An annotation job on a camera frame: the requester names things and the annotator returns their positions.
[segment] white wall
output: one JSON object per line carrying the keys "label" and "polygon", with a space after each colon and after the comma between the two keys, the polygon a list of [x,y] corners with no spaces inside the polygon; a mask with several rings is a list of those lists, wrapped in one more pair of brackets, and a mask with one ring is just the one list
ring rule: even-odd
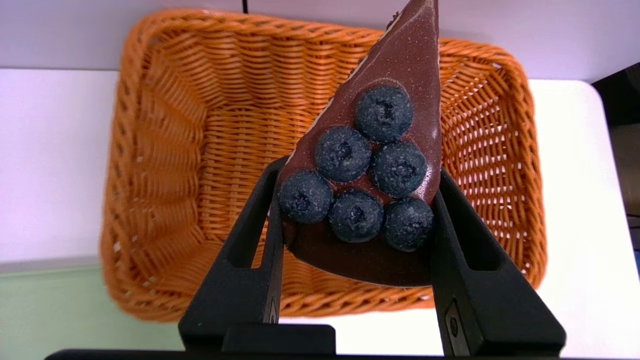
{"label": "white wall", "polygon": [[[405,0],[248,0],[249,11],[384,28]],[[163,8],[242,0],[1,0],[0,67],[118,68],[126,34]],[[640,61],[640,0],[440,0],[443,37],[499,45],[531,78],[594,81]]]}
{"label": "white wall", "polygon": [[[404,0],[249,0],[249,11],[384,28]],[[640,61],[639,0],[440,0],[440,31],[499,45],[530,78],[595,81]]]}
{"label": "white wall", "polygon": [[0,0],[0,67],[115,70],[129,30],[167,8],[242,12],[242,1]]}

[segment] green surface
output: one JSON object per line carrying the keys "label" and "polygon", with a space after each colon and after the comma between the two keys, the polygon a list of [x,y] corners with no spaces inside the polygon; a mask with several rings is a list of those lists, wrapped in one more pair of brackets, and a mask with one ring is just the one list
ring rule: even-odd
{"label": "green surface", "polygon": [[43,359],[63,348],[184,347],[176,324],[119,310],[99,268],[0,275],[0,359]]}

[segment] chocolate glaze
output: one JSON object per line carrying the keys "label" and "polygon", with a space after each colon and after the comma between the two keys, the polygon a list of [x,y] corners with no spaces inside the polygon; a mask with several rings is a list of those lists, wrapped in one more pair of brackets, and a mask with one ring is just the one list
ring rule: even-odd
{"label": "chocolate glaze", "polygon": [[[298,142],[280,173],[278,185],[299,170],[315,168],[315,145],[328,128],[353,127],[360,94],[378,85],[390,85],[403,88],[413,104],[413,123],[402,140],[417,144],[427,159],[428,171],[412,196],[431,204],[440,182],[442,158],[438,61],[437,0],[411,0]],[[330,182],[335,193],[356,187],[377,197],[385,206],[391,201],[373,186],[368,173],[350,183]],[[402,253],[391,249],[380,236],[367,243],[344,243],[333,235],[326,220],[303,225],[285,218],[283,225],[289,250],[298,259],[325,271],[391,286],[430,284],[426,247]]]}

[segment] white surface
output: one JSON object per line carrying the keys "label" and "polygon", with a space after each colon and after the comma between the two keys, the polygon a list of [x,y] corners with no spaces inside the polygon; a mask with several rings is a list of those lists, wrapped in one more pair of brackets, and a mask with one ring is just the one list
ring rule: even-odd
{"label": "white surface", "polygon": [[0,0],[0,67],[119,69],[131,28],[170,8],[242,12],[242,0]]}
{"label": "white surface", "polygon": [[[116,72],[0,69],[0,271],[97,263]],[[531,81],[564,356],[639,357],[640,284],[597,93]],[[311,319],[343,354],[441,354],[433,310]]]}
{"label": "white surface", "polygon": [[[248,0],[250,13],[383,29],[405,0]],[[530,78],[593,82],[640,61],[638,0],[440,0],[442,37],[505,48]]]}
{"label": "white surface", "polygon": [[98,262],[117,77],[0,69],[0,272]]}

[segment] woven pattern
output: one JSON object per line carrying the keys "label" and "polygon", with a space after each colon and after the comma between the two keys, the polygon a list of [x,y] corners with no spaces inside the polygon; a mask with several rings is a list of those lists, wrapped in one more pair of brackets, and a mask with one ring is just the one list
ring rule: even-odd
{"label": "woven pattern", "polygon": [[[172,10],[131,32],[122,57],[101,255],[115,302],[177,321],[264,167],[290,154],[380,31]],[[443,162],[526,278],[546,267],[532,98],[502,49],[440,41]],[[433,305],[285,255],[283,316]]]}

